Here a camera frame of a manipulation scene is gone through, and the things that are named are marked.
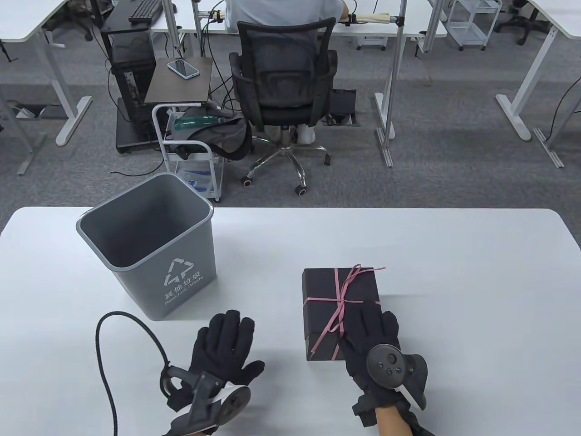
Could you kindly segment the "person's right hand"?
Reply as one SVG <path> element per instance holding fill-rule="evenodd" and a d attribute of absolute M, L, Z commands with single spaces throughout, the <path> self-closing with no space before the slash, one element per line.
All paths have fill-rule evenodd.
<path fill-rule="evenodd" d="M 409 411 L 409 404 L 404 396 L 374 382 L 366 365 L 367 355 L 376 345 L 398 344 L 399 326 L 395 315 L 392 312 L 381 312 L 380 305 L 375 302 L 365 301 L 347 305 L 343 324 L 345 331 L 339 345 L 346 370 L 374 405 L 379 434 L 411 436 L 412 429 L 404 418 L 404 414 Z"/>

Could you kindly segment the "person's left hand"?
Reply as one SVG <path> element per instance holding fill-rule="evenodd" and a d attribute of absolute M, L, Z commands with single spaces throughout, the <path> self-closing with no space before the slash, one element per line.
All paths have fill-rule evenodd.
<path fill-rule="evenodd" d="M 239 311 L 228 310 L 213 316 L 209 326 L 199 330 L 193 346 L 189 374 L 201 376 L 205 372 L 222 385 L 245 387 L 236 397 L 228 399 L 227 404 L 234 408 L 247 405 L 250 399 L 247 387 L 265 368 L 263 361 L 247 363 L 254 332 L 253 319 L 241 318 Z"/>

